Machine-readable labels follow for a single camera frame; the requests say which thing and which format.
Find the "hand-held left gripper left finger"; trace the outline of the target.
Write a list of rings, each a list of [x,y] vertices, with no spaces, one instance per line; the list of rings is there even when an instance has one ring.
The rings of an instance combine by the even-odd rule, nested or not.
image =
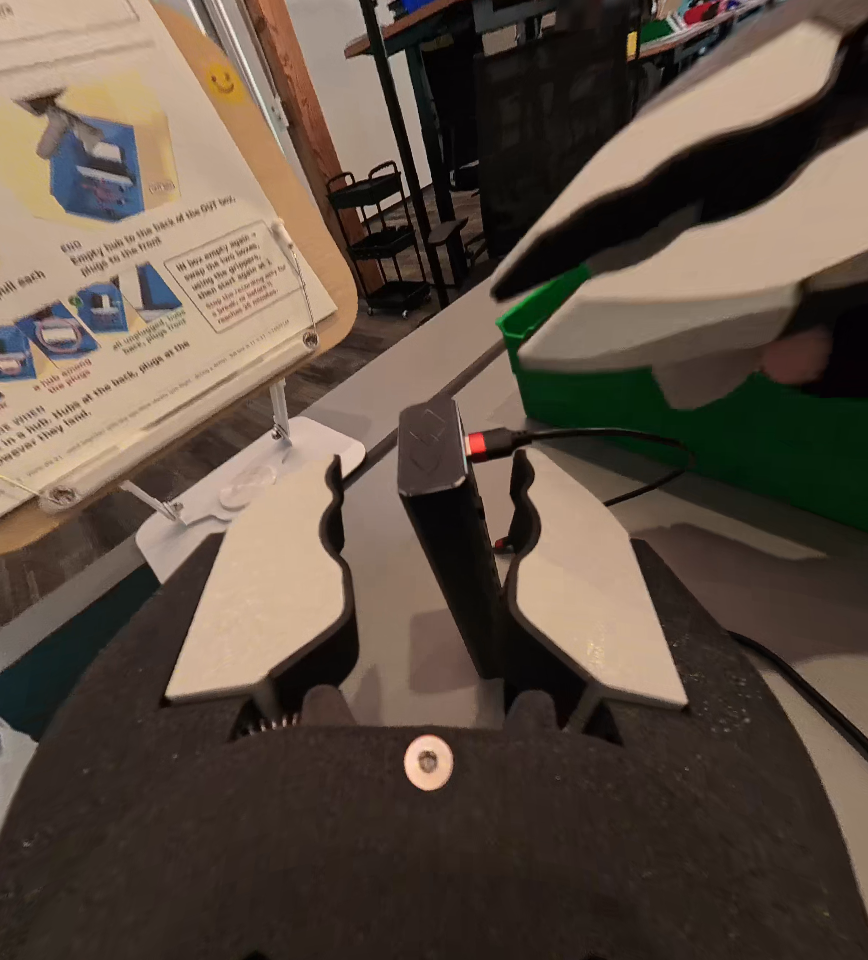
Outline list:
[[[309,692],[337,688],[360,653],[344,559],[338,454],[264,488],[228,527],[173,673],[171,707],[253,702],[269,722],[297,722]]]

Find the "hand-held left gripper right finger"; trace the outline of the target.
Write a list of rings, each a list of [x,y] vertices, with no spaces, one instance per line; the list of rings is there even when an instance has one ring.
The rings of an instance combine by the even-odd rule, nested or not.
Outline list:
[[[503,666],[581,730],[602,702],[683,712],[688,697],[632,541],[611,510],[545,453],[512,458],[512,558]]]

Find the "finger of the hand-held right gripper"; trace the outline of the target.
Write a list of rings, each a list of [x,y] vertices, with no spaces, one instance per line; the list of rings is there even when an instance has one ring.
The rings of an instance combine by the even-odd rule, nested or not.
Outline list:
[[[498,268],[491,294],[499,302],[658,231],[690,207],[687,188],[673,199],[660,182],[692,151],[780,119],[819,95],[852,28],[822,18],[778,19],[725,44],[700,78],[672,84],[596,152]]]
[[[554,375],[647,369],[669,406],[694,410],[753,374],[809,297],[821,322],[868,300],[868,127],[775,198],[587,280],[518,357]]]

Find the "black usb hub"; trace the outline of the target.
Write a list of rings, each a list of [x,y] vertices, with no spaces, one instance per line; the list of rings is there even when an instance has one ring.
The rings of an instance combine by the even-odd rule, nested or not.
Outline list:
[[[400,413],[397,490],[479,677],[504,673],[502,588],[486,513],[454,398]]]

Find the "green plastic bin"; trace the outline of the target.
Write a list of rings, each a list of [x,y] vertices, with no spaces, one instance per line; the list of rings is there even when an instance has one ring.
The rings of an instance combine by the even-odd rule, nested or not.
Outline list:
[[[526,369],[520,349],[585,279],[584,268],[570,270],[497,321],[529,418],[676,439],[705,477],[868,533],[868,399],[818,398],[754,374],[716,402],[677,411],[647,368]]]

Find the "person's right hand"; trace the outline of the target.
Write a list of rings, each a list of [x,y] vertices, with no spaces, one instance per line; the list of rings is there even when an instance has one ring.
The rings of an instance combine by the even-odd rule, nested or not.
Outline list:
[[[787,387],[800,387],[820,379],[830,360],[832,336],[823,326],[800,330],[766,344],[759,372]]]

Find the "white stand base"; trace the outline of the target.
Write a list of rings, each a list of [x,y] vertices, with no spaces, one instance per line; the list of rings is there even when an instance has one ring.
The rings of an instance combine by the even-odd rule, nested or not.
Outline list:
[[[211,534],[224,533],[263,489],[308,463],[339,457],[347,477],[366,458],[362,442],[307,416],[289,416],[285,379],[270,390],[272,428],[170,501],[132,483],[122,488],[154,509],[135,535],[145,562],[163,584]]]

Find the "wooden top workbench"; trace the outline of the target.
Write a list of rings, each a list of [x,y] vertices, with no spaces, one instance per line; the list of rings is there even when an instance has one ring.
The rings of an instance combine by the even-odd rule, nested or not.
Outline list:
[[[393,2],[440,219],[475,165],[490,258],[506,255],[632,117],[639,2]]]

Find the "black rolling cart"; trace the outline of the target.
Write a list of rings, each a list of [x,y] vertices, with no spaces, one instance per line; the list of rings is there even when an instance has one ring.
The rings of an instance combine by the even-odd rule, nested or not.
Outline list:
[[[403,175],[397,164],[381,163],[363,179],[355,179],[349,172],[336,174],[326,182],[325,189],[355,278],[364,292],[368,315],[408,318],[429,301],[431,285],[411,215],[406,213],[403,223],[389,223],[385,217],[385,201],[397,199],[403,207],[406,205]],[[416,256],[420,279],[403,276],[397,258],[408,251]]]

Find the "yellow smiley sticker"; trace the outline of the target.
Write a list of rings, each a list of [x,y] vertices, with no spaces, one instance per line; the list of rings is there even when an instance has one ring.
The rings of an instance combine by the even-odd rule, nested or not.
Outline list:
[[[227,62],[210,63],[204,68],[203,78],[208,95],[217,103],[241,105],[248,101],[248,90],[238,72]]]

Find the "wooden post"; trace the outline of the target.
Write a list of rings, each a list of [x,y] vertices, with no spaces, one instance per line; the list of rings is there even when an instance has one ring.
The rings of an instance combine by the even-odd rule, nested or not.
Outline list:
[[[315,204],[355,278],[359,296],[364,298],[367,291],[348,254],[344,221],[338,218],[328,197],[328,182],[342,173],[340,160],[287,4],[284,1],[247,1],[245,8],[282,102],[288,134]]]

